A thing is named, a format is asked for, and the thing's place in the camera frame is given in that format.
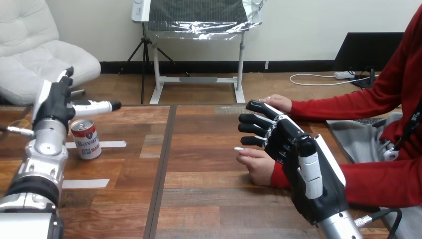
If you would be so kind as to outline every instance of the robotic hand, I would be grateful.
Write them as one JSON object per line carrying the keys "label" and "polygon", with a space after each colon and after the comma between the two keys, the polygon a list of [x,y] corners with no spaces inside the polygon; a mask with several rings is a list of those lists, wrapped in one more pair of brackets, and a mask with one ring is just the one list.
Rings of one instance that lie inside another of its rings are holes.
{"label": "robotic hand", "polygon": [[57,82],[44,81],[32,111],[32,128],[5,127],[3,131],[31,138],[25,157],[5,197],[0,199],[0,238],[61,239],[63,222],[57,207],[63,185],[68,151],[65,139],[75,116],[95,115],[120,109],[119,101],[78,101],[70,97],[73,67]]}
{"label": "robotic hand", "polygon": [[265,103],[250,101],[246,109],[267,118],[241,114],[239,131],[257,135],[242,137],[241,143],[262,147],[283,164],[298,212],[316,225],[322,238],[363,238],[347,211],[344,175],[321,135],[311,137],[287,115]]}

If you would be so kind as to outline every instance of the black monitor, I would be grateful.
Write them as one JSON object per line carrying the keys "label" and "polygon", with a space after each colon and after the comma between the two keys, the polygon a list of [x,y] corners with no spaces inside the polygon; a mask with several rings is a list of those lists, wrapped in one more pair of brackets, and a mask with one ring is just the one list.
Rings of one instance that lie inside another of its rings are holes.
{"label": "black monitor", "polygon": [[367,88],[375,81],[375,71],[382,71],[403,39],[403,32],[349,32],[334,62],[336,71],[370,72],[368,80],[352,82]]}

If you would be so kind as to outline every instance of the white power cord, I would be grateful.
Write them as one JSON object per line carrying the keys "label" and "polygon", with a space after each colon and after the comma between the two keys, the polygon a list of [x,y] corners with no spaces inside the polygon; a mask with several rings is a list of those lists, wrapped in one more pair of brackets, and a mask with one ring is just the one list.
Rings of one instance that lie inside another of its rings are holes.
{"label": "white power cord", "polygon": [[293,84],[301,85],[301,86],[336,86],[336,85],[346,84],[346,83],[350,83],[350,82],[355,82],[355,81],[361,81],[361,80],[369,79],[369,77],[365,77],[365,78],[357,79],[357,80],[353,80],[353,81],[344,81],[344,82],[332,83],[332,84],[305,84],[305,83],[297,83],[297,82],[294,82],[292,80],[292,78],[295,77],[295,76],[317,76],[317,77],[324,77],[324,78],[334,78],[335,76],[320,76],[320,75],[314,75],[314,74],[295,74],[295,75],[292,75],[290,77],[290,81]]}

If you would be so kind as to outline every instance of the black strap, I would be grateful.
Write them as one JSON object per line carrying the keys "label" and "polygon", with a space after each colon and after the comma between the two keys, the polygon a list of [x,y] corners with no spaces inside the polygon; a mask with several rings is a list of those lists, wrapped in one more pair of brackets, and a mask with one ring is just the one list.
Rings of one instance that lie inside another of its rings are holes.
{"label": "black strap", "polygon": [[410,121],[406,124],[403,135],[397,144],[394,146],[394,150],[399,150],[403,144],[410,138],[410,135],[414,133],[419,126],[419,123],[422,120],[422,99],[419,101],[418,106],[416,106],[415,112],[412,115]]}

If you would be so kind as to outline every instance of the red sweater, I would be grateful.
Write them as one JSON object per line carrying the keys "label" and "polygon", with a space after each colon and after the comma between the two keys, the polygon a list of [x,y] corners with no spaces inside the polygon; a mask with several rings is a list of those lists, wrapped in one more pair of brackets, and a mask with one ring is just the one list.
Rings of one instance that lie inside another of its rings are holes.
{"label": "red sweater", "polygon": [[[422,99],[422,5],[403,40],[374,87],[344,96],[293,101],[291,115],[306,120],[353,120],[390,112],[400,104],[403,117],[388,125],[381,139],[397,142]],[[341,165],[350,203],[380,207],[409,207],[422,203],[422,126],[405,143],[393,162]],[[287,186],[276,163],[272,186]]]}

